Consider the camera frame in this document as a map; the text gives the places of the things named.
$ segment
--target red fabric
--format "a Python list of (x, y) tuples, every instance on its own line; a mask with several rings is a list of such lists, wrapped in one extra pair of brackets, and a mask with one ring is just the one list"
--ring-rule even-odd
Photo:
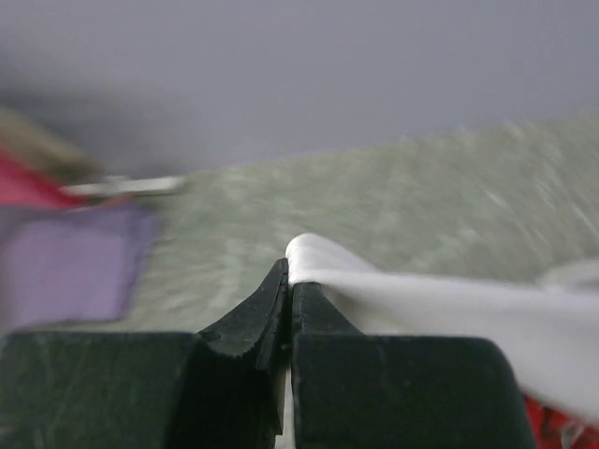
[(574, 438), (567, 438), (568, 428), (578, 426), (575, 419), (530, 398), (526, 398), (526, 409), (539, 449), (599, 449), (597, 429), (584, 427), (576, 432)]
[(76, 208), (84, 202), (84, 197), (65, 194), (58, 184), (23, 167), (0, 148), (0, 204), (58, 210)]

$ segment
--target blurry background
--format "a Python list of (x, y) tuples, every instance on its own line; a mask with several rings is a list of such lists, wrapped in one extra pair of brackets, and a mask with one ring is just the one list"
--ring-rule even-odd
[(127, 174), (596, 106), (592, 0), (3, 0), (0, 101)]

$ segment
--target table surface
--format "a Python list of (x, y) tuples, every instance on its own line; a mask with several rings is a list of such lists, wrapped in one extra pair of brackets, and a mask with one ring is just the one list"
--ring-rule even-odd
[(534, 282), (599, 254), (598, 174), (597, 115), (199, 173), (149, 201), (166, 233), (128, 318), (58, 328), (200, 330), (304, 232), (383, 269)]

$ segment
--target white fabric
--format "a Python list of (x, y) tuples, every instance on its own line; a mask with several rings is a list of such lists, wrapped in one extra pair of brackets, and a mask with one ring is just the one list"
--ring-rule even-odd
[(530, 396), (599, 423), (599, 297), (589, 290), (385, 273), (305, 234), (286, 250), (289, 282), (318, 282), (366, 333), (486, 338)]

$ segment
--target purple fabric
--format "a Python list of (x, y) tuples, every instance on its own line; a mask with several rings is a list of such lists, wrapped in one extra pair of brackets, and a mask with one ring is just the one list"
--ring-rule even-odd
[(160, 231), (132, 203), (0, 215), (0, 331), (122, 318)]

